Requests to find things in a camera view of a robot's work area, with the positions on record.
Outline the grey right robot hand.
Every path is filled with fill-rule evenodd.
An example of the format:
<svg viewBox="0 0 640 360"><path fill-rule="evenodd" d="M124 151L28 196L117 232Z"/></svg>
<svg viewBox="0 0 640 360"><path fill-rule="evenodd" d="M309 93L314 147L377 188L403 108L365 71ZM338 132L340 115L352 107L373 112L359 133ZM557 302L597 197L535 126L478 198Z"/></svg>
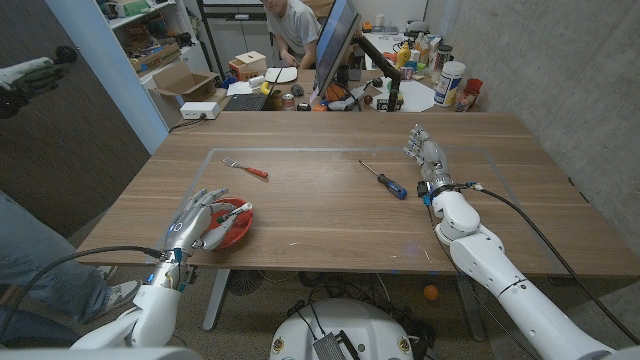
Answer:
<svg viewBox="0 0 640 360"><path fill-rule="evenodd" d="M409 140L403 151L420 166L422 178L432 194L454 187L444 150L421 125L416 124L410 130Z"/></svg>

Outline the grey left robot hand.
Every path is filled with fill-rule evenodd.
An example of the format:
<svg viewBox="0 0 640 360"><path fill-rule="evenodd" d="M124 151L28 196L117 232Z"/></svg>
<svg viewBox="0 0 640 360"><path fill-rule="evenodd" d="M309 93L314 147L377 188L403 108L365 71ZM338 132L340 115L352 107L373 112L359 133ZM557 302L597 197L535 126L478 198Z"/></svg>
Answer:
<svg viewBox="0 0 640 360"><path fill-rule="evenodd" d="M172 251L179 248L183 256L192 256L196 249L212 250L223 241L237 216L231 215L218 223L213 215L223 210L235 210L233 204L218 202L229 192L228 188L208 191L203 188L187 202L184 210L173 220L160 249Z"/></svg>

